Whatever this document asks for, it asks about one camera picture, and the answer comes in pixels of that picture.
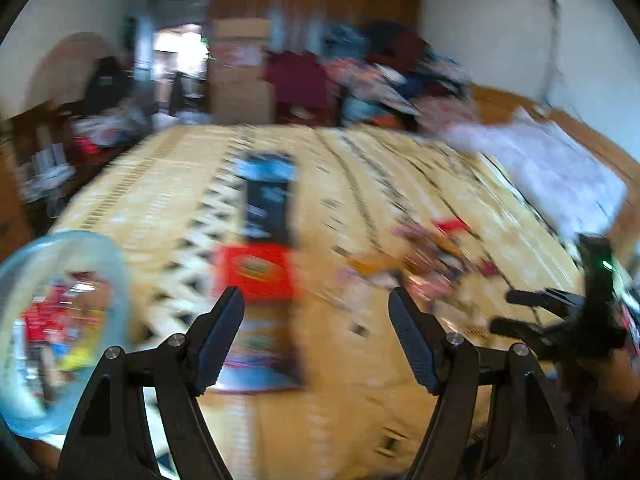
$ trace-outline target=white wall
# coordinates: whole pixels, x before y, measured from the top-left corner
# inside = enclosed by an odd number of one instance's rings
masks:
[[[24,99],[38,60],[75,32],[96,32],[122,48],[124,18],[143,0],[29,0],[0,44],[0,110],[24,111]]]
[[[558,0],[552,104],[640,160],[640,44],[611,0]],[[422,0],[421,33],[482,85],[537,98],[550,45],[548,0]]]

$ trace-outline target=metal bolt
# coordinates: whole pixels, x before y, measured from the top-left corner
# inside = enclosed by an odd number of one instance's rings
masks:
[[[104,351],[104,356],[107,359],[115,359],[120,355],[120,347],[119,346],[110,346]]]
[[[171,336],[169,336],[169,339],[167,340],[167,342],[169,343],[169,346],[180,346],[182,343],[184,343],[184,340],[186,338],[184,337],[184,334],[173,334]]]
[[[529,354],[529,348],[522,343],[516,343],[515,345],[513,345],[513,351],[516,353],[516,355],[522,357]]]
[[[445,339],[447,343],[452,346],[460,346],[465,341],[465,338],[462,337],[462,334],[459,334],[458,332],[449,332],[445,336]]]

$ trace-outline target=white blanket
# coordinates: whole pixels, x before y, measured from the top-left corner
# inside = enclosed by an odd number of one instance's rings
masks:
[[[537,123],[522,108],[510,124],[455,124],[441,140],[463,153],[494,156],[524,198],[565,240],[604,234],[626,186],[556,123]]]

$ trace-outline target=clear plastic bowl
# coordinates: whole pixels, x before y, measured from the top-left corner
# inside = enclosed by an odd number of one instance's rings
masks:
[[[128,343],[129,287],[122,256],[107,236],[89,231],[69,231],[38,238],[15,252],[0,267],[0,413],[18,435],[37,439],[47,433],[65,434],[93,366],[81,369],[60,389],[46,410],[20,384],[12,330],[18,316],[31,305],[37,283],[48,283],[70,270],[94,270],[111,283],[111,301],[99,346],[124,348]]]

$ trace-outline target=wooden headboard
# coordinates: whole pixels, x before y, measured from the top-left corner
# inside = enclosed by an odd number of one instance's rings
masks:
[[[535,102],[503,90],[472,85],[482,124],[507,123],[513,111],[523,107],[536,116]],[[640,164],[618,145],[560,110],[552,110],[548,119],[555,121],[575,140],[609,166],[626,184],[626,200],[616,223],[608,233],[616,247],[616,256],[626,264],[634,254],[640,237]]]

